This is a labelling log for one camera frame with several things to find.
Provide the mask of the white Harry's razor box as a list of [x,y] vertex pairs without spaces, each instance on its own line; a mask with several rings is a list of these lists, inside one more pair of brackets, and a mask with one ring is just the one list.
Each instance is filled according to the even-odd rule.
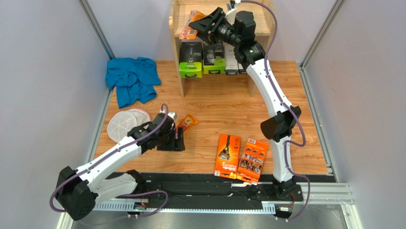
[[239,74],[247,74],[246,66],[238,63],[238,71]]

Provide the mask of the green black razor box right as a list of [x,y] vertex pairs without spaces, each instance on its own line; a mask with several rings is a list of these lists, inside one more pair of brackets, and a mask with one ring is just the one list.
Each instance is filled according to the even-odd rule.
[[203,73],[225,74],[224,44],[203,42]]

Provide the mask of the tall white razor box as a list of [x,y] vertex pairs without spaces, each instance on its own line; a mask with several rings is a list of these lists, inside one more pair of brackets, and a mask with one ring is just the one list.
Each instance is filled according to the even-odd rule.
[[224,45],[224,56],[225,56],[225,74],[226,75],[237,75],[239,68],[238,62],[234,55],[234,47],[225,44]]

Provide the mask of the orange Gillette Fusion5 razor box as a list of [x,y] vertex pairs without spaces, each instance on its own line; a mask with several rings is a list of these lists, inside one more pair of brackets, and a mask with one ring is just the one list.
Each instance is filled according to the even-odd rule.
[[220,134],[214,167],[215,176],[236,179],[240,147],[239,136]]

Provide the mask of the white round mesh lid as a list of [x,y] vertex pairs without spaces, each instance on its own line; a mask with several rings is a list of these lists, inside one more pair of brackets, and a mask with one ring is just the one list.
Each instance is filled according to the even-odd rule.
[[134,108],[115,114],[107,125],[107,134],[111,140],[118,143],[136,126],[151,120],[150,115],[142,109]]

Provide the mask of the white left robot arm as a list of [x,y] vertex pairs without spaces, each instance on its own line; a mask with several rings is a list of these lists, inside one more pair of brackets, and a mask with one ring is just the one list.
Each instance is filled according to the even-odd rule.
[[148,150],[183,151],[182,134],[176,133],[177,114],[161,110],[149,122],[133,127],[113,148],[91,162],[59,172],[50,207],[66,212],[74,221],[85,218],[97,204],[115,197],[139,197],[145,180],[136,170],[109,176],[128,161]]

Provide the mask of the green black razor box left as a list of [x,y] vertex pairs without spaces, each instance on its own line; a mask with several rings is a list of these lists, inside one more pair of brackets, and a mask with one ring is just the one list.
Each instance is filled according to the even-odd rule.
[[183,42],[180,49],[179,73],[181,78],[202,78],[202,43]]

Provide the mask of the long orange Bic razor bag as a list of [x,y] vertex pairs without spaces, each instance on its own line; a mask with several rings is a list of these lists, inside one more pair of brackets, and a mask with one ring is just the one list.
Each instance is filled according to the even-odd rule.
[[190,16],[188,18],[188,21],[186,22],[183,30],[180,33],[179,38],[181,40],[194,40],[197,37],[197,30],[196,29],[192,29],[189,24],[191,22],[200,20],[202,18],[204,18],[206,15],[203,14],[202,12],[198,11],[198,10],[192,10],[190,12]]

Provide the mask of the green black razor box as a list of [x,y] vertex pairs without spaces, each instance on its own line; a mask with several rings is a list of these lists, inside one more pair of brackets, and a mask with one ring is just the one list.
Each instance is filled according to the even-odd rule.
[[181,78],[202,78],[202,43],[183,42],[180,49],[179,73]]
[[203,73],[225,74],[224,44],[203,42]]

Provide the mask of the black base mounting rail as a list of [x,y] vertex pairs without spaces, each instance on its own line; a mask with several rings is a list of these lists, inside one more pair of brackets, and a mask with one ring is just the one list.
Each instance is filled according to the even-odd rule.
[[145,191],[159,191],[141,198],[118,197],[98,204],[96,210],[145,212],[162,207],[162,212],[274,214],[276,208],[300,204],[306,190],[296,185],[277,196],[272,175],[258,185],[205,173],[142,173]]

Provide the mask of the orange Gillette cartridge box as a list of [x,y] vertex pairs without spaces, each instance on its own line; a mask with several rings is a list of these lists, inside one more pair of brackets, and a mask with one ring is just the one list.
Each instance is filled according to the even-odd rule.
[[257,185],[264,167],[268,144],[248,138],[238,164],[236,178]]

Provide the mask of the blue crumpled cloth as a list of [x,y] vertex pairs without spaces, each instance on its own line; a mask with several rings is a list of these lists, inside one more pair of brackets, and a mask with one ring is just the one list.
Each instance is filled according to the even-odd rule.
[[144,104],[155,99],[157,92],[154,86],[161,84],[156,62],[145,57],[109,60],[105,81],[109,89],[116,89],[120,109],[136,101]]

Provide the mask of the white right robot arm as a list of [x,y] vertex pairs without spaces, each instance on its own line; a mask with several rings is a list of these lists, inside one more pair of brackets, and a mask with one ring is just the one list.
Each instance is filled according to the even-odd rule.
[[301,114],[299,106],[284,96],[272,73],[264,48],[255,39],[256,23],[249,11],[237,12],[231,24],[222,8],[202,19],[190,22],[197,37],[208,44],[222,41],[234,47],[234,55],[260,91],[269,119],[261,123],[261,131],[269,139],[274,162],[273,185],[278,199],[290,196],[296,183],[290,165],[291,135]]

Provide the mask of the wooden two-tier shelf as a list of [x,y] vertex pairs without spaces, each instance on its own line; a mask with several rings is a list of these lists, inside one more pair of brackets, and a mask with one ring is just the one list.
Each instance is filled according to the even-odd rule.
[[[234,56],[234,48],[224,41],[210,44],[205,39],[199,41],[182,41],[182,35],[196,34],[199,31],[188,30],[189,23],[199,13],[212,15],[216,11],[227,11],[227,0],[173,0],[169,12],[169,29],[173,44],[175,64],[180,83],[180,93],[184,97],[184,83],[189,79],[201,79],[204,75],[237,75],[239,64]],[[256,0],[253,4],[243,3],[237,6],[234,18],[228,23],[221,18],[220,30],[229,32],[233,22],[237,30],[252,32],[250,37],[252,59],[259,58],[259,47],[267,49],[275,35],[275,22],[268,9],[273,10],[271,0]]]

